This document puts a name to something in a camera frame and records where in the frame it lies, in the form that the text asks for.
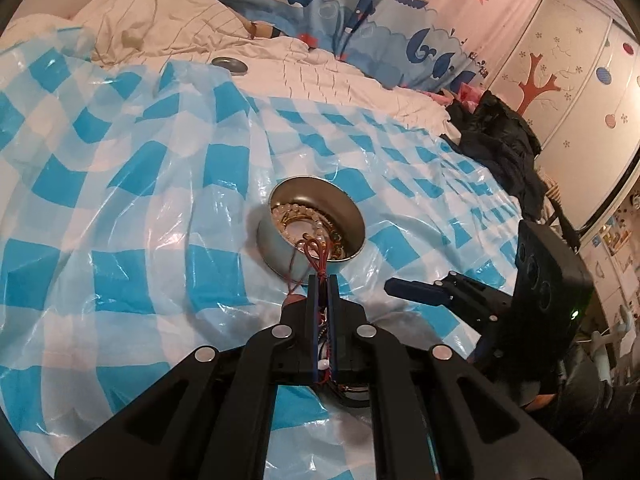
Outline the person's right hand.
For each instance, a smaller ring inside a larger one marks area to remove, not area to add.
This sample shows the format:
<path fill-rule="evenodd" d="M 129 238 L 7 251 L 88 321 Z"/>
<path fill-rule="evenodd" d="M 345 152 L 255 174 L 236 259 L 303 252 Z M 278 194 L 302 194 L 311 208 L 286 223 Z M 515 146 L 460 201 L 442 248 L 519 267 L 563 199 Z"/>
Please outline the person's right hand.
<path fill-rule="evenodd" d="M 542 410 L 549 404 L 552 404 L 556 398 L 555 393 L 537 394 L 533 401 L 525 405 L 526 411 Z"/>

